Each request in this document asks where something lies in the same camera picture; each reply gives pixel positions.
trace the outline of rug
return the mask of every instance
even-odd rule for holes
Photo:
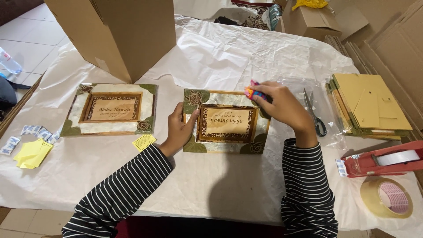
[[[248,3],[240,0],[231,0],[233,4],[238,7],[246,7],[257,10],[257,16],[250,16],[241,26],[257,28],[262,30],[270,30],[266,23],[263,22],[261,16],[263,13],[273,5],[273,3]]]

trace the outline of frame insert card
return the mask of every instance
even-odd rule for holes
[[[151,134],[157,85],[78,86],[61,136]]]
[[[185,89],[184,120],[200,109],[185,152],[262,154],[268,116],[243,92]]]

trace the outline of striped sleeve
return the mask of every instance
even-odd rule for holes
[[[150,145],[88,192],[63,227],[63,237],[115,237],[117,223],[137,211],[172,170],[165,155]]]
[[[283,175],[286,196],[282,198],[282,220],[286,237],[337,237],[338,222],[329,188],[320,144],[302,149],[295,139],[285,141]]]

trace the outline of table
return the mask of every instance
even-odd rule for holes
[[[210,41],[252,53],[236,84],[237,90],[242,90],[251,78],[264,81],[291,75],[324,81],[334,72],[358,73],[351,59],[314,39],[181,16],[176,16],[176,25]],[[5,143],[9,136],[19,135],[24,125],[43,125],[55,132],[67,115],[79,83],[122,83],[84,61],[72,44],[62,47],[59,53],[0,143]],[[170,75],[157,79],[144,76],[137,83],[159,85],[154,136],[160,144],[167,137],[167,116],[177,102],[183,101],[183,88],[176,86]],[[177,153],[171,158],[175,170],[135,215],[215,217],[280,224],[280,199],[285,194],[281,152],[286,139],[286,135],[278,133],[280,127],[279,122],[271,122],[262,156]],[[28,170],[15,167],[12,160],[22,142],[35,140],[23,136],[11,156],[0,155],[0,205],[72,211],[97,183],[137,155],[131,144],[137,137],[61,138],[39,168]],[[354,151],[378,144],[393,145],[393,142],[353,137],[346,138],[346,142],[348,149]],[[335,194],[335,216],[340,230],[406,230],[420,224],[423,199],[413,173],[388,176],[412,195],[413,215],[401,221],[383,220],[371,215],[360,203],[359,187],[364,178],[339,177],[334,160],[355,152],[330,148],[323,148],[322,152],[329,185]]]

